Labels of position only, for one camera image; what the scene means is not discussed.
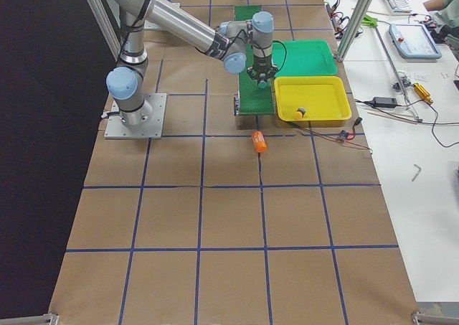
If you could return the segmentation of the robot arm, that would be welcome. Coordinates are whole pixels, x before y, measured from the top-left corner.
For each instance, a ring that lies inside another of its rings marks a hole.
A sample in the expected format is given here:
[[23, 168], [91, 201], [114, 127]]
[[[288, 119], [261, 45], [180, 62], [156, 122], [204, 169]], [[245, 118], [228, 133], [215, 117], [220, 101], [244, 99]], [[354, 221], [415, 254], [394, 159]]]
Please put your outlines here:
[[213, 29], [167, 0], [115, 0], [133, 17], [126, 34], [143, 29], [150, 21], [188, 42], [202, 54], [221, 60], [233, 75], [246, 72], [259, 88], [264, 88], [279, 71], [273, 62], [274, 19], [259, 11], [251, 19], [223, 22]]

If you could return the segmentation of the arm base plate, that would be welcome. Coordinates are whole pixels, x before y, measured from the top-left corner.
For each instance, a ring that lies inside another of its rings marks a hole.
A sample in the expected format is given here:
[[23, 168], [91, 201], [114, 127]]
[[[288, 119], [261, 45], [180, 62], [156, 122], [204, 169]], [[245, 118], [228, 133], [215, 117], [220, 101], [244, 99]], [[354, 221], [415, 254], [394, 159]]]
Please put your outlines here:
[[144, 93], [143, 106], [136, 112], [120, 111], [113, 100], [105, 128], [106, 139], [160, 139], [164, 127], [166, 93]]

